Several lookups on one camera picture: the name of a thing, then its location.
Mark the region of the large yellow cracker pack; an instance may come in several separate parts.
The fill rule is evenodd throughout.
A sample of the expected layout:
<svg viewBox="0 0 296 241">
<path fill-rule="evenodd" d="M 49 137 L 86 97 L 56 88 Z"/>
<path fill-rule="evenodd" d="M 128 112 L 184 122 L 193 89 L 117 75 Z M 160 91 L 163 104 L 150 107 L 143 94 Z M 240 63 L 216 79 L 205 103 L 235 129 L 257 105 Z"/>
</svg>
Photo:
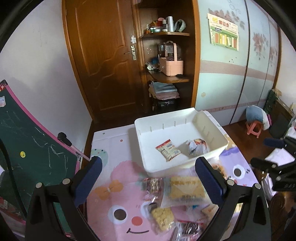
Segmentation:
<svg viewBox="0 0 296 241">
<path fill-rule="evenodd" d="M 160 207 L 205 206 L 211 200 L 197 176 L 173 176 L 163 178 L 164 189 Z"/>
</svg>

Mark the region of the white snack packet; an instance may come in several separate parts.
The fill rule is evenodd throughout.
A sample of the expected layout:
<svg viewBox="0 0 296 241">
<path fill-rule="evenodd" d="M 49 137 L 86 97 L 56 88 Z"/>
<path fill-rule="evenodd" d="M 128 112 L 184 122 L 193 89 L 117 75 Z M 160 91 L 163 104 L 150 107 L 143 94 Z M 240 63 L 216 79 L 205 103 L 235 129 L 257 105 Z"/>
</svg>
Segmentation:
<svg viewBox="0 0 296 241">
<path fill-rule="evenodd" d="M 190 156 L 197 157 L 208 153 L 207 144 L 203 139 L 197 138 L 194 140 L 188 140 L 188 152 Z"/>
</svg>

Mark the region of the dark dried fruit zip bag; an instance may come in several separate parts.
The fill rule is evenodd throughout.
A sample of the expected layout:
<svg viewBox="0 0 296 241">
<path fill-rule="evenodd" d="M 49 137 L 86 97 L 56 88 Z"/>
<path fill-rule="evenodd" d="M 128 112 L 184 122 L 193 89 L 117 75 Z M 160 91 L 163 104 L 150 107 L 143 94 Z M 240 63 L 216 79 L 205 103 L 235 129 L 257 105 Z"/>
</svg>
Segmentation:
<svg viewBox="0 0 296 241">
<path fill-rule="evenodd" d="M 198 240 L 204 231 L 204 223 L 198 221 L 177 221 L 171 241 Z"/>
</svg>

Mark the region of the red white cookies pack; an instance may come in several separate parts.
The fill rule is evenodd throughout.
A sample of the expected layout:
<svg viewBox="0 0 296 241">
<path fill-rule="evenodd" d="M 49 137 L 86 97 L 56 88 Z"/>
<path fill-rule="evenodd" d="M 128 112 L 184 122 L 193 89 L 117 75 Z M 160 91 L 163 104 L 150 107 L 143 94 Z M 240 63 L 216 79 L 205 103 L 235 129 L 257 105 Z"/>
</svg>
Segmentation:
<svg viewBox="0 0 296 241">
<path fill-rule="evenodd" d="M 170 139 L 158 145 L 156 149 L 165 157 L 167 162 L 181 154 L 181 151 L 175 147 Z"/>
</svg>

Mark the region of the small candy clear bag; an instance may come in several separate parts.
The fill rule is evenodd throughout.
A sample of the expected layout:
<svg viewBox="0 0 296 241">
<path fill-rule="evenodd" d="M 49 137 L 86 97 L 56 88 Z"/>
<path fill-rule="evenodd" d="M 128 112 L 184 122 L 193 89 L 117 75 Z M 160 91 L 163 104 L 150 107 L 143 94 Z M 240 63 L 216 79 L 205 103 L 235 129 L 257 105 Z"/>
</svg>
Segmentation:
<svg viewBox="0 0 296 241">
<path fill-rule="evenodd" d="M 162 198 L 164 191 L 163 178 L 145 178 L 143 180 L 144 200 L 156 201 Z"/>
</svg>

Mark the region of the yellow noodle snack bag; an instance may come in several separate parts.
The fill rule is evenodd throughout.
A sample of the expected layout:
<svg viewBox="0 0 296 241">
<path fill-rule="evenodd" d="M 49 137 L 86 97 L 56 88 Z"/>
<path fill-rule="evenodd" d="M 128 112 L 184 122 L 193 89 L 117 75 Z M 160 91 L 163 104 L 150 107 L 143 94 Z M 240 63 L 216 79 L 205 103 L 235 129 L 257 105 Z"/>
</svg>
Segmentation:
<svg viewBox="0 0 296 241">
<path fill-rule="evenodd" d="M 175 224 L 175 217 L 172 210 L 168 208 L 155 208 L 151 211 L 157 229 L 160 232 L 169 231 Z"/>
</svg>

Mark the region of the orange cookie tray pack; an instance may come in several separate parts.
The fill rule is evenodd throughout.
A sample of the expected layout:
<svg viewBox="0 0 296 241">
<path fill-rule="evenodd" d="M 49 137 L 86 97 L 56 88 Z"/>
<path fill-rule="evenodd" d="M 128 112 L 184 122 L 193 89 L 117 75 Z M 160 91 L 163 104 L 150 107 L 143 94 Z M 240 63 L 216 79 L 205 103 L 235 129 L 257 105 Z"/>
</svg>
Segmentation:
<svg viewBox="0 0 296 241">
<path fill-rule="evenodd" d="M 217 170 L 225 180 L 228 180 L 231 178 L 231 176 L 227 174 L 226 169 L 220 162 L 214 162 L 211 164 L 211 166 L 214 170 Z"/>
</svg>

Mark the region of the cartoon pink purple tablecloth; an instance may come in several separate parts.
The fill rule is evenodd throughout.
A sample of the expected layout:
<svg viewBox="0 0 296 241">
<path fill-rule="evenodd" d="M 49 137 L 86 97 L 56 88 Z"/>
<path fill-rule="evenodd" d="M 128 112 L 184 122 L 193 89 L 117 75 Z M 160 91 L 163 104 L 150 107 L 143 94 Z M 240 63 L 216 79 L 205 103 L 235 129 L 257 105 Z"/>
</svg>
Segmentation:
<svg viewBox="0 0 296 241">
<path fill-rule="evenodd" d="M 170 180 L 158 199 L 146 196 L 144 171 L 134 125 L 94 133 L 91 155 L 101 158 L 103 169 L 87 198 L 88 224 L 101 240 L 170 240 L 173 231 L 156 233 L 149 213 L 156 203 L 169 207 L 176 220 L 197 222 L 206 228 L 217 205 L 209 199 L 186 205 L 170 199 Z"/>
</svg>

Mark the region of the pink plastic stool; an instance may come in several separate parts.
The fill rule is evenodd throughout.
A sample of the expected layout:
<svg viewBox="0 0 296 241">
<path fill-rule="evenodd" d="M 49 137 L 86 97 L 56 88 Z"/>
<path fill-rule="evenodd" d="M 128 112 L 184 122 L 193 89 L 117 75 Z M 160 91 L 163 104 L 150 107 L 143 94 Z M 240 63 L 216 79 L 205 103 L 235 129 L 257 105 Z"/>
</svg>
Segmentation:
<svg viewBox="0 0 296 241">
<path fill-rule="evenodd" d="M 260 121 L 253 121 L 251 123 L 246 122 L 247 127 L 247 135 L 254 135 L 256 138 L 259 138 L 262 130 L 263 130 L 263 123 Z"/>
</svg>

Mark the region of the white plastic storage bin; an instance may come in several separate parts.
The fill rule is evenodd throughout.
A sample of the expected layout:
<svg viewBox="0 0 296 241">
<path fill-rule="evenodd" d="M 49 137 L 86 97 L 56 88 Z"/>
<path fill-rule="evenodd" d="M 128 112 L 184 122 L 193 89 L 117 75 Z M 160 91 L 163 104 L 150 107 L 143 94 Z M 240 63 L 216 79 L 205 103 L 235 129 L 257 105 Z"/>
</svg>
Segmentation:
<svg viewBox="0 0 296 241">
<path fill-rule="evenodd" d="M 215 118 L 207 111 L 194 108 L 138 118 L 134 124 L 142 163 L 151 177 L 165 177 L 180 168 L 193 166 L 196 158 L 189 154 L 187 141 L 204 140 L 208 152 L 203 157 L 207 160 L 218 157 L 228 145 Z M 170 161 L 156 149 L 167 140 L 181 151 Z"/>
</svg>

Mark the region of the blue white plush cushion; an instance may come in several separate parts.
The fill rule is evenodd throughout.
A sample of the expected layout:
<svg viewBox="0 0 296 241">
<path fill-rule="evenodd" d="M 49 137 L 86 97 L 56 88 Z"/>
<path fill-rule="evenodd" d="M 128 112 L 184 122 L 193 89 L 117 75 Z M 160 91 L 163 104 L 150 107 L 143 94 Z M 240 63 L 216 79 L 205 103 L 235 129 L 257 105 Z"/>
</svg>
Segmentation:
<svg viewBox="0 0 296 241">
<path fill-rule="evenodd" d="M 254 121 L 261 122 L 263 124 L 263 130 L 268 130 L 270 128 L 270 123 L 267 113 L 260 107 L 256 105 L 251 105 L 246 108 L 245 112 L 246 121 L 252 123 Z"/>
</svg>

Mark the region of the folded towels stack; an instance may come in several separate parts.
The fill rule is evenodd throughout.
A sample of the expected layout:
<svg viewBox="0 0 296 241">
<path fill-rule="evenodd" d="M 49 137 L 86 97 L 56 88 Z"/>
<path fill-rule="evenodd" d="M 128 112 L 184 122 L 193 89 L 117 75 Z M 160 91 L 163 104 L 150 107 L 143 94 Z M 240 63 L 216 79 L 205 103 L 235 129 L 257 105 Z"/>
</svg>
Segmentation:
<svg viewBox="0 0 296 241">
<path fill-rule="evenodd" d="M 153 81 L 149 84 L 149 95 L 157 100 L 177 99 L 180 97 L 177 88 L 173 84 Z"/>
</svg>

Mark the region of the brown wooden door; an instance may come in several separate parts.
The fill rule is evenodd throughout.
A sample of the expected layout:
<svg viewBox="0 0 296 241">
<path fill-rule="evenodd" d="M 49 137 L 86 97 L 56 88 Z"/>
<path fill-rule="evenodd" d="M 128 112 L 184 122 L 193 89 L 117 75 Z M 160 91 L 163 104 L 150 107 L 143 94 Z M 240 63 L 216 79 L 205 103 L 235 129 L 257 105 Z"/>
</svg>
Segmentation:
<svg viewBox="0 0 296 241">
<path fill-rule="evenodd" d="M 63 1 L 64 30 L 74 74 L 95 122 L 138 116 L 144 91 L 130 51 L 132 1 Z"/>
</svg>

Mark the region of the silver cylinder bottle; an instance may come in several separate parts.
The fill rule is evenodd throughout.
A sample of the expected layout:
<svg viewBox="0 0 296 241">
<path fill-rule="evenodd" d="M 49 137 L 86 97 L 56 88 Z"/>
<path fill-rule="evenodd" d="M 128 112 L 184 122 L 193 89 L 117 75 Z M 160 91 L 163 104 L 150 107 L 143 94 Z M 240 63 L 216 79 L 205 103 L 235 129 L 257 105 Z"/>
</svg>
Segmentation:
<svg viewBox="0 0 296 241">
<path fill-rule="evenodd" d="M 167 22 L 167 25 L 168 25 L 168 31 L 169 32 L 174 32 L 174 20 L 173 20 L 173 17 L 168 16 L 166 18 L 166 22 Z"/>
</svg>

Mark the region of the green chalkboard pink frame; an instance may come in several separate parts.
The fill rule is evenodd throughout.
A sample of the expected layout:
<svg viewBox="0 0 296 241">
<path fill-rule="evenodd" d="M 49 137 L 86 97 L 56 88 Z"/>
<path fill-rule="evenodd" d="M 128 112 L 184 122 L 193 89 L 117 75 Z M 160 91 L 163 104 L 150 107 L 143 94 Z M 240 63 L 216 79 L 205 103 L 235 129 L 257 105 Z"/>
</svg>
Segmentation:
<svg viewBox="0 0 296 241">
<path fill-rule="evenodd" d="M 35 185 L 57 185 L 80 169 L 79 152 L 60 142 L 1 81 L 1 209 L 24 224 Z"/>
</svg>

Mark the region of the pink handled basket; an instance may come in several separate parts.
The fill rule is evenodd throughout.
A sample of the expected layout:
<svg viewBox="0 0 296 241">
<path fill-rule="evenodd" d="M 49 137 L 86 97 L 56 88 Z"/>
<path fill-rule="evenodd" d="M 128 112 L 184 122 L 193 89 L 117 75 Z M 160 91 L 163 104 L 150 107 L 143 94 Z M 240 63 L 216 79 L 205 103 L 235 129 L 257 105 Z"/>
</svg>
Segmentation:
<svg viewBox="0 0 296 241">
<path fill-rule="evenodd" d="M 166 76 L 183 75 L 184 61 L 180 47 L 173 41 L 159 44 L 159 69 Z"/>
</svg>

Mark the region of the wall calendar poster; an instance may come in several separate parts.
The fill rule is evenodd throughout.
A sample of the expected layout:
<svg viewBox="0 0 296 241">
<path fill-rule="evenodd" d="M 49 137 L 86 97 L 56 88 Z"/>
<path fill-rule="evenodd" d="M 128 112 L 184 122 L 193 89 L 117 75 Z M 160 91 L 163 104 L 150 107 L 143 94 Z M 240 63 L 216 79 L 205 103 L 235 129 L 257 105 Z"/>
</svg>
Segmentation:
<svg viewBox="0 0 296 241">
<path fill-rule="evenodd" d="M 211 44 L 239 51 L 238 26 L 210 13 L 207 13 L 207 19 Z"/>
</svg>

